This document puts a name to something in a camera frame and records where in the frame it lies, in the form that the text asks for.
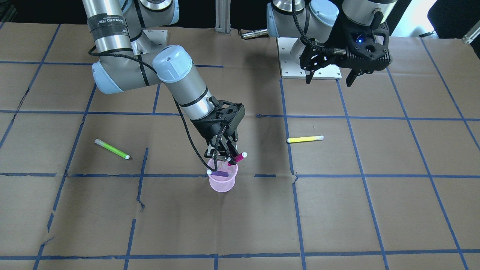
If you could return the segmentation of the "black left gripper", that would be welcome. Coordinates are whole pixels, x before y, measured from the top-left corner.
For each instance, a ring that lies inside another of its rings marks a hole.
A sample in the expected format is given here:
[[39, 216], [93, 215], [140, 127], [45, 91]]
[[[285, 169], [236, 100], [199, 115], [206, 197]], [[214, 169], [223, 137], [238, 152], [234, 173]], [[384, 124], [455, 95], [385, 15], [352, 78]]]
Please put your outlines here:
[[310, 84], [314, 73], [320, 68], [334, 64], [341, 68], [350, 68], [346, 78], [347, 87], [351, 87], [362, 72], [384, 70], [392, 63], [389, 53], [389, 27], [381, 23], [383, 15], [374, 15], [373, 21], [366, 26], [357, 24], [340, 15], [327, 41], [329, 46], [346, 50], [345, 55], [334, 55], [332, 48], [320, 46], [313, 40], [305, 41], [299, 56], [300, 68], [305, 70], [305, 80]]

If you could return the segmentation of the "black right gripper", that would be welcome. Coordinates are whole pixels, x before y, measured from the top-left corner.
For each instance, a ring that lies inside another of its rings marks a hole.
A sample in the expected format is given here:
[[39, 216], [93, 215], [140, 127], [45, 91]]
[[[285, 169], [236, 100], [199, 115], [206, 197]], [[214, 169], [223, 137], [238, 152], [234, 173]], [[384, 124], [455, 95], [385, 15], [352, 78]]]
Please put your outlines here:
[[[219, 105], [215, 106], [211, 113], [191, 122], [207, 142], [205, 158], [225, 160], [230, 165], [236, 165], [236, 157], [240, 155], [236, 148], [236, 142], [239, 140], [237, 128], [245, 116], [245, 106], [242, 103], [225, 100], [218, 102]], [[221, 136], [220, 154], [220, 146], [217, 146], [217, 150], [215, 150], [217, 137], [214, 136], [218, 134], [223, 125], [226, 126], [226, 130]]]

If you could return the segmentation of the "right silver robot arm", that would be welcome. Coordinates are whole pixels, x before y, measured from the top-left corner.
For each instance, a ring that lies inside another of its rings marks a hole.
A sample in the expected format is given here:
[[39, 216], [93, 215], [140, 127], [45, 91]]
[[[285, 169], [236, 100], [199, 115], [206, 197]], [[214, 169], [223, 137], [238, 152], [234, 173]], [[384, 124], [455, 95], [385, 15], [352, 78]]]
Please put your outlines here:
[[89, 54], [99, 57], [91, 70], [101, 92], [162, 83], [181, 117], [206, 140], [206, 158], [235, 165], [246, 157], [236, 145], [245, 107], [216, 99], [182, 46], [166, 46], [147, 35], [154, 26], [178, 22], [177, 0], [84, 0], [83, 6], [95, 43]]

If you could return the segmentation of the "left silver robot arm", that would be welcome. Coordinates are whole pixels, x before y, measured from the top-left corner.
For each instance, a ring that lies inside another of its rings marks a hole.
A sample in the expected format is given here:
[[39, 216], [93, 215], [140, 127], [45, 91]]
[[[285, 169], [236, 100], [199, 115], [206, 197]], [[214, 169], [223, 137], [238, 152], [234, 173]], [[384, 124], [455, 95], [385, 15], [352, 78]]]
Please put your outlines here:
[[294, 58], [310, 83], [329, 65], [350, 69], [346, 84], [358, 76], [386, 69], [389, 52], [387, 17], [395, 0], [272, 0], [266, 8], [269, 36], [296, 38]]

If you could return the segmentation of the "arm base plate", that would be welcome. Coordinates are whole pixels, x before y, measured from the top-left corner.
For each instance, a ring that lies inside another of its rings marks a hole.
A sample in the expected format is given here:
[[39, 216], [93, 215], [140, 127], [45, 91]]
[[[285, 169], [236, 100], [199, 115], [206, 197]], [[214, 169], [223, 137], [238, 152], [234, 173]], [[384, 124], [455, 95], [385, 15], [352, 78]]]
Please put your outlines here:
[[[300, 66], [300, 55], [305, 45], [298, 38], [292, 37], [278, 37], [277, 45], [281, 77], [305, 79], [305, 70]], [[341, 78], [341, 70], [335, 65], [321, 68], [313, 75], [313, 79], [316, 80], [337, 80]]]
[[143, 29], [142, 33], [130, 39], [133, 55], [155, 57], [168, 46], [167, 30]]

